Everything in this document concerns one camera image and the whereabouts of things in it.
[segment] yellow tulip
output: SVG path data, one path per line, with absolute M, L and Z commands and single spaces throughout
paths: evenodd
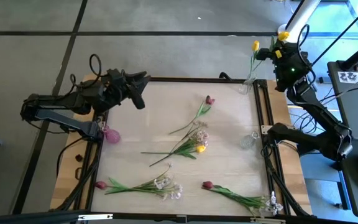
M 253 51 L 259 50 L 259 41 L 258 40 L 255 40 L 254 44 L 252 44 L 252 50 Z
M 290 36 L 290 33 L 289 33 L 289 32 L 281 32 L 281 33 L 278 35 L 278 39 L 279 39 L 280 41 L 284 41 L 284 40 L 286 40 L 289 36 Z
M 206 149 L 206 147 L 205 147 L 205 146 L 202 146 L 202 145 L 201 145 L 201 146 L 197 146 L 197 147 L 196 147 L 196 150 L 197 150 L 197 152 L 198 152 L 198 153 L 202 153 L 202 152 L 204 152 L 204 151 L 205 151 L 205 149 Z

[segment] label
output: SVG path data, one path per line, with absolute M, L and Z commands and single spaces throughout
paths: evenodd
M 338 78 L 341 83 L 357 83 L 358 72 L 338 72 Z

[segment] red tulip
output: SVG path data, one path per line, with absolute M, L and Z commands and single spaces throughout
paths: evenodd
M 107 187 L 107 184 L 104 183 L 103 181 L 97 181 L 96 183 L 94 183 L 94 186 L 99 188 L 100 190 L 104 190 Z
M 206 189 L 212 189 L 214 187 L 214 184 L 212 184 L 211 181 L 203 182 L 203 187 Z
M 205 103 L 208 105 L 213 105 L 215 103 L 215 99 L 212 99 L 209 95 L 206 96 Z

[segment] gray floor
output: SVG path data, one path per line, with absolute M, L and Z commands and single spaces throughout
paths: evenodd
M 294 10 L 298 5 L 270 0 L 224 3 L 218 0 L 89 0 L 80 31 L 275 32 L 291 17 L 288 4 Z M 81 0 L 0 0 L 0 30 L 71 31 L 80 5 Z M 321 3 L 309 23 L 312 32 L 341 32 L 352 19 L 344 3 Z M 354 26 L 349 32 L 358 33 L 358 28 Z M 21 121 L 22 100 L 31 93 L 51 92 L 69 38 L 0 36 L 0 139 L 4 142 L 0 147 L 0 215 L 11 211 L 37 135 L 36 129 Z M 225 71 L 233 78 L 244 78 L 254 40 L 259 40 L 261 47 L 270 45 L 269 36 L 77 37 L 60 93 L 69 89 L 70 73 L 76 74 L 78 80 L 90 73 L 88 57 L 92 53 L 101 57 L 103 70 L 123 68 L 129 73 L 146 70 L 156 77 L 213 78 Z M 302 49 L 309 52 L 313 61 L 332 41 L 332 37 L 309 37 Z M 345 59 L 357 49 L 358 37 L 341 39 L 314 67 L 317 76 L 327 76 L 327 62 Z M 257 74 L 259 78 L 273 79 L 272 70 L 271 62 L 266 61 Z M 318 98 L 327 95 L 331 88 L 316 85 Z M 337 104 L 332 102 L 328 108 L 337 110 Z M 291 109 L 290 113 L 301 115 L 303 112 Z M 333 113 L 340 118 L 337 111 Z M 50 129 L 58 130 L 54 125 Z M 55 185 L 56 158 L 66 137 L 47 135 L 24 212 L 48 210 Z M 303 165 L 308 163 L 308 158 L 302 158 L 304 160 Z M 322 179 L 332 180 L 335 173 L 330 172 L 333 175 Z M 332 206 L 333 202 L 339 203 L 335 183 L 308 179 L 306 184 L 315 215 L 358 222 L 351 211 Z

